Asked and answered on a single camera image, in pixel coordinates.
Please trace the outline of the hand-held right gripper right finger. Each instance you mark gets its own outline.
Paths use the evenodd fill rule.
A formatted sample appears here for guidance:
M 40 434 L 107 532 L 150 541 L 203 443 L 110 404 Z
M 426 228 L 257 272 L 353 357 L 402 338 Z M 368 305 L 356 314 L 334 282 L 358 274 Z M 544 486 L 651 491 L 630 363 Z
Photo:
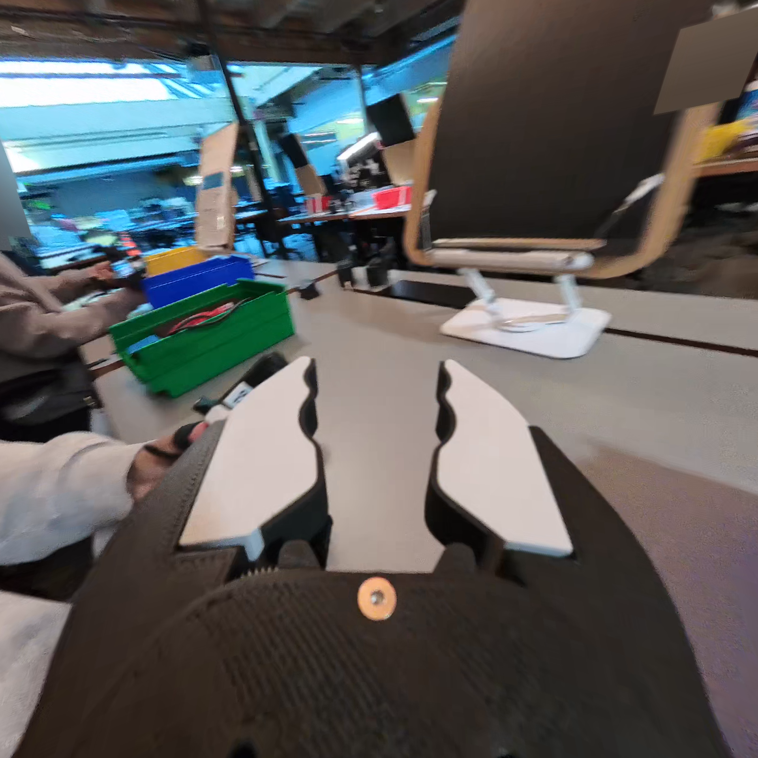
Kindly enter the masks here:
M 503 550 L 572 555 L 572 539 L 521 412 L 452 359 L 439 365 L 436 398 L 438 444 L 425 524 L 437 542 L 468 546 L 478 563 Z

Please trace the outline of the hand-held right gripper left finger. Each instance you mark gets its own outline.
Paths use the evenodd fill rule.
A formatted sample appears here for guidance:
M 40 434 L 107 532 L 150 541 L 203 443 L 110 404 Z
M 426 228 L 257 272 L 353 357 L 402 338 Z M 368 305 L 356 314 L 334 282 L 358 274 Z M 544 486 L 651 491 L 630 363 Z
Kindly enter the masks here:
M 225 415 L 178 546 L 240 548 L 249 562 L 277 562 L 291 540 L 318 562 L 330 544 L 325 462 L 315 439 L 316 361 L 300 356 Z

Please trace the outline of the green plastic bin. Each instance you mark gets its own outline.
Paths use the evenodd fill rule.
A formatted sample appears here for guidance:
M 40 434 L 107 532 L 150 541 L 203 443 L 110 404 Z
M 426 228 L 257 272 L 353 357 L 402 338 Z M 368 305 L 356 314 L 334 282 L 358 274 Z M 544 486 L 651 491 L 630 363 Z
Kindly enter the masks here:
M 116 353 L 152 394 L 177 398 L 295 334 L 287 287 L 240 279 L 109 328 Z M 155 334 L 161 341 L 128 355 Z

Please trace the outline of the person's left forearm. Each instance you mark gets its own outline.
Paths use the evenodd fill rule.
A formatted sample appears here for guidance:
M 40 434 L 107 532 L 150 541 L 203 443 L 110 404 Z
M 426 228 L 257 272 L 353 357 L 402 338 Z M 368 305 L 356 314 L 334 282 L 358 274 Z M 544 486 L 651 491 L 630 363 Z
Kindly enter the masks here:
M 139 444 L 90 432 L 1 443 L 1 564 L 33 563 L 124 520 Z

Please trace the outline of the grey desk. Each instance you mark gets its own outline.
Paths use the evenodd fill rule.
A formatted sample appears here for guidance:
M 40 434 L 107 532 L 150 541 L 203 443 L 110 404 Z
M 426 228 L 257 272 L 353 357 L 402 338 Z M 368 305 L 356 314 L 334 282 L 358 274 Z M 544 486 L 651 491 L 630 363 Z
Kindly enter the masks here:
M 270 261 L 317 362 L 317 439 L 334 529 L 328 568 L 427 572 L 441 553 L 423 515 L 450 358 L 541 428 L 615 508 L 685 623 L 735 756 L 756 756 L 756 302 L 582 289 L 612 315 L 567 361 L 440 333 L 449 308 L 344 290 L 330 266 Z M 303 300 L 315 281 L 321 296 Z

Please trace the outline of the person's left hand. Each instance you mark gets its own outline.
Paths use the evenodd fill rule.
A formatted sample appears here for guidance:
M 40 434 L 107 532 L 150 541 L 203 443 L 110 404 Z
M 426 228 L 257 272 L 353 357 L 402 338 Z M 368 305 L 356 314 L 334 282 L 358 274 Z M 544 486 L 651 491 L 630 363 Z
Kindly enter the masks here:
M 134 505 L 157 488 L 171 467 L 200 439 L 208 427 L 207 422 L 185 424 L 139 448 L 127 476 L 127 490 Z

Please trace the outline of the blue plastic bin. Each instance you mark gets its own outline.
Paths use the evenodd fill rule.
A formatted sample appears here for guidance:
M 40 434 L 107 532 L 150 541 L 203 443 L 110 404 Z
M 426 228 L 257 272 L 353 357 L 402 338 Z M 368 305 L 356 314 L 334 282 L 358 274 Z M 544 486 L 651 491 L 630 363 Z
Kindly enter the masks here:
M 142 280 L 142 290 L 152 308 L 163 308 L 185 298 L 240 279 L 255 278 L 251 259 L 241 255 L 218 255 L 194 265 Z

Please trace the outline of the yellow plastic bin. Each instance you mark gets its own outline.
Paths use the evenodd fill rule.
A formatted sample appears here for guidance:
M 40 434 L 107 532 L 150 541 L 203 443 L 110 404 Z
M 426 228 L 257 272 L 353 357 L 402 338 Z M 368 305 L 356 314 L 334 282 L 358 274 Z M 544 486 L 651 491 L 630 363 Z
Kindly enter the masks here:
M 144 258 L 146 276 L 151 278 L 203 263 L 209 255 L 196 246 L 153 252 Z

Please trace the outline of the wooden background table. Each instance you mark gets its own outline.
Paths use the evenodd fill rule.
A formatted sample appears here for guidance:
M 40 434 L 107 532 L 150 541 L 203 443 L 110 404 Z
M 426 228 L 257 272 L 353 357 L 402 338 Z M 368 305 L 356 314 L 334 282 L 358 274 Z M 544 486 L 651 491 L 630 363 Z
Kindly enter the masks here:
M 403 230 L 405 217 L 411 209 L 410 203 L 380 209 L 369 206 L 358 210 L 326 212 L 319 214 L 299 213 L 276 220 L 281 228 L 301 228 L 310 236 L 318 262 L 332 262 L 332 254 L 327 251 L 322 237 L 328 230 L 357 236 L 360 241 L 373 242 L 375 239 L 394 241 L 400 260 L 405 260 Z

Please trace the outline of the cardboard sheet on stand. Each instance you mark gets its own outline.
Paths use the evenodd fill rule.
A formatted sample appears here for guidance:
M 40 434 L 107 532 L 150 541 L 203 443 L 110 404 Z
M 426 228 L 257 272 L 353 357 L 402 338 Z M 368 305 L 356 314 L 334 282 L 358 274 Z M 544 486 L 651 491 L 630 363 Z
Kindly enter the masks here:
M 239 125 L 232 122 L 203 139 L 195 195 L 195 242 L 205 253 L 233 249 L 236 190 L 232 182 Z

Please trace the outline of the black board with wooden rim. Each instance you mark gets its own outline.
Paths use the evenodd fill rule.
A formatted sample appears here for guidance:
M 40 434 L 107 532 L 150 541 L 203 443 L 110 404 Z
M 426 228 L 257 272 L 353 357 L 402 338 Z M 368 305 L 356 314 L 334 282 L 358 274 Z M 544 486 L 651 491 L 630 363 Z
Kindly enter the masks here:
M 623 278 L 684 221 L 718 106 L 654 114 L 713 2 L 466 2 L 415 152 L 416 265 Z

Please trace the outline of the black steel post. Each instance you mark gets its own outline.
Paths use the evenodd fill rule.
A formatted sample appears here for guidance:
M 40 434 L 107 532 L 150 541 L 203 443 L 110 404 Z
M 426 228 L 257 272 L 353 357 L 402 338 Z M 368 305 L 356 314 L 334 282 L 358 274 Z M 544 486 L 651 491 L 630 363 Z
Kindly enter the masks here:
M 289 250 L 283 242 L 279 224 L 274 215 L 274 206 L 271 196 L 265 187 L 264 176 L 262 173 L 261 153 L 259 149 L 258 140 L 255 136 L 254 129 L 251 127 L 245 112 L 242 108 L 242 102 L 233 84 L 233 78 L 231 71 L 228 67 L 226 56 L 223 54 L 221 43 L 214 25 L 210 3 L 207 1 L 195 1 L 197 7 L 200 24 L 203 28 L 203 33 L 207 40 L 208 47 L 212 51 L 215 60 L 218 62 L 218 66 L 221 70 L 222 77 L 227 88 L 227 92 L 233 107 L 233 111 L 236 117 L 236 121 L 240 126 L 240 132 L 242 134 L 242 143 L 244 145 L 244 153 L 246 155 L 246 165 L 249 167 L 248 185 L 251 194 L 254 190 L 257 190 L 257 195 L 261 198 L 261 203 L 265 211 L 261 220 L 265 222 L 265 225 L 270 231 L 272 240 L 276 246 L 276 254 L 279 259 L 288 261 Z

